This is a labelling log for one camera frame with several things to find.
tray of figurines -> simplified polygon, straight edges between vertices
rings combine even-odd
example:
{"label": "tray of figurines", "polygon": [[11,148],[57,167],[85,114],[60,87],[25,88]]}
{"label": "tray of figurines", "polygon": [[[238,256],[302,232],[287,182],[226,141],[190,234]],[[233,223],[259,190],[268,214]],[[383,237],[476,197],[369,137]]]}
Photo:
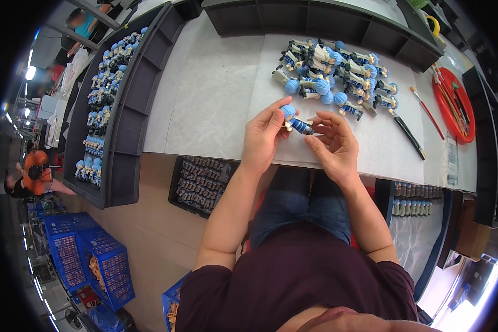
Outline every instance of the tray of figurines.
{"label": "tray of figurines", "polygon": [[238,166],[228,160],[179,156],[168,201],[208,219]]}

teal shirt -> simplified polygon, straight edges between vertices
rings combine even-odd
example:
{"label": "teal shirt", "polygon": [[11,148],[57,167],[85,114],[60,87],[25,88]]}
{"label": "teal shirt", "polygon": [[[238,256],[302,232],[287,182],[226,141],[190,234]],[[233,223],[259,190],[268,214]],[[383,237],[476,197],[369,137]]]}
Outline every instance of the teal shirt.
{"label": "teal shirt", "polygon": [[83,24],[81,24],[79,27],[75,28],[74,31],[78,34],[81,35],[85,38],[90,37],[92,35],[92,31],[89,31],[89,27],[94,21],[95,17],[93,17],[89,12],[83,11],[83,14],[85,15],[85,21],[83,21]]}

person's right hand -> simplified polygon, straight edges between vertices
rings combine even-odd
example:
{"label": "person's right hand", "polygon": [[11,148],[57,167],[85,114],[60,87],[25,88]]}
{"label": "person's right hand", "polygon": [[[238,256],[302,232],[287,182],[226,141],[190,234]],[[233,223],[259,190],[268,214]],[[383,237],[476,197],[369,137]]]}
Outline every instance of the person's right hand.
{"label": "person's right hand", "polygon": [[313,130],[322,136],[307,135],[304,141],[318,157],[327,176],[345,189],[359,179],[358,142],[343,116],[317,111]]}

blue basket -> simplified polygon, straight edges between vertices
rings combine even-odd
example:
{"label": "blue basket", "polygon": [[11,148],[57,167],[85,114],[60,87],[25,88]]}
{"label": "blue basket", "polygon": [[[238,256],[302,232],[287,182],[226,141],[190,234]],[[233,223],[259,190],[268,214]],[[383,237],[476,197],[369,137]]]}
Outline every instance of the blue basket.
{"label": "blue basket", "polygon": [[[78,232],[77,237],[81,242],[79,249],[82,262],[86,266],[87,278],[96,294],[113,311],[133,300],[135,291],[129,273],[127,248],[103,229],[84,230]],[[92,256],[98,259],[106,290],[101,288],[100,282],[89,267]]]}
{"label": "blue basket", "polygon": [[66,214],[44,217],[48,247],[57,271],[69,291],[89,283],[85,274],[86,266],[80,258],[76,231],[99,228],[87,213]]}
{"label": "blue basket", "polygon": [[170,332],[173,328],[173,324],[168,319],[168,314],[172,312],[172,303],[179,304],[181,286],[183,280],[188,277],[192,271],[188,272],[184,277],[182,277],[178,282],[176,282],[172,287],[166,290],[162,295],[162,311],[164,313],[164,322],[166,323],[166,330]]}
{"label": "blue basket", "polygon": [[125,332],[126,330],[125,324],[106,305],[98,305],[88,309],[85,313],[103,332]]}

metal beam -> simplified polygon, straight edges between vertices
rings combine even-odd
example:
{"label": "metal beam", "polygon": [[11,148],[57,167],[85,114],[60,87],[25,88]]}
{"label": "metal beam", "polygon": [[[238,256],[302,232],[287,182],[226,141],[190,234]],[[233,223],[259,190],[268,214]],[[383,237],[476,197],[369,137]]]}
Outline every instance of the metal beam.
{"label": "metal beam", "polygon": [[70,38],[72,38],[73,40],[75,40],[75,41],[77,41],[79,43],[82,43],[83,45],[85,45],[86,47],[88,47],[88,48],[90,48],[92,50],[97,51],[99,49],[98,44],[93,43],[92,41],[86,39],[85,37],[79,35],[75,31],[72,31],[72,30],[70,30],[68,28],[60,27],[59,25],[53,25],[52,23],[46,23],[45,26],[47,26],[48,28],[50,28],[52,30],[60,32],[63,35],[65,35],[67,37],[70,37]]}
{"label": "metal beam", "polygon": [[108,17],[106,14],[100,12],[100,10],[85,0],[66,0],[67,2],[77,6],[79,9],[84,10],[92,14],[93,17],[96,17],[100,22],[105,24],[107,27],[112,30],[118,30],[120,27],[120,23],[113,20],[111,17]]}

